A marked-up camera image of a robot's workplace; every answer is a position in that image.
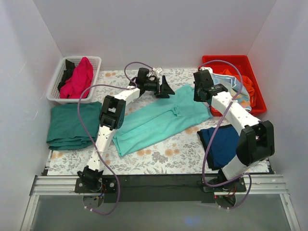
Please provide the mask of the turquoise t shirt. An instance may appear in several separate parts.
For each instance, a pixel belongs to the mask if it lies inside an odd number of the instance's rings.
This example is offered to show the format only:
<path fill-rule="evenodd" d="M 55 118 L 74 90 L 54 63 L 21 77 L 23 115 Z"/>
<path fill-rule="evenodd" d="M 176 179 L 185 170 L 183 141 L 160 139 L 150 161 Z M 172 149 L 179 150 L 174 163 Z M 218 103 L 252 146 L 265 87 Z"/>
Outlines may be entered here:
<path fill-rule="evenodd" d="M 119 156 L 144 149 L 212 118 L 210 109 L 193 97 L 194 88 L 186 84 L 168 99 L 158 99 L 125 116 L 113 137 Z"/>

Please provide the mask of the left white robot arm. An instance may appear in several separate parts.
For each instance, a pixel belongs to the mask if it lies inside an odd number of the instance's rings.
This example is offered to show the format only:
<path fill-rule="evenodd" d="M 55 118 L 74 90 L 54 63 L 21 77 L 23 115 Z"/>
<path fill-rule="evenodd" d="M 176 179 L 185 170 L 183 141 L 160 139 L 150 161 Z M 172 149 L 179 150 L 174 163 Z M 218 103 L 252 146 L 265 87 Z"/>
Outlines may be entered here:
<path fill-rule="evenodd" d="M 103 163 L 103 153 L 108 150 L 115 132 L 124 123 L 125 108 L 127 104 L 138 99 L 146 91 L 151 91 L 157 98 L 169 98 L 175 92 L 171 89 L 162 76 L 160 82 L 159 74 L 162 68 L 140 68 L 138 74 L 130 81 L 129 86 L 122 88 L 122 92 L 115 96 L 105 96 L 99 115 L 99 130 L 95 142 L 94 151 L 83 171 L 79 171 L 80 183 L 77 188 L 84 187 L 87 192 L 103 192 L 107 189 L 103 183 L 102 175 L 106 165 Z"/>

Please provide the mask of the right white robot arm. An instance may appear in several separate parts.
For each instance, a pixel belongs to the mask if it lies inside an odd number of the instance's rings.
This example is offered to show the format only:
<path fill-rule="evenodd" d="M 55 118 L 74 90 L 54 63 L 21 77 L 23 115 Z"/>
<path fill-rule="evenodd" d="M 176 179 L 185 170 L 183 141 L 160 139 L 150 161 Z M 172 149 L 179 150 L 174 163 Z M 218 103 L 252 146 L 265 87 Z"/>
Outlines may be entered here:
<path fill-rule="evenodd" d="M 247 112 L 222 84 L 215 85 L 209 70 L 197 71 L 193 76 L 194 100 L 213 106 L 239 135 L 235 157 L 219 170 L 212 184 L 204 183 L 207 187 L 229 191 L 252 165 L 274 154 L 274 126 Z"/>

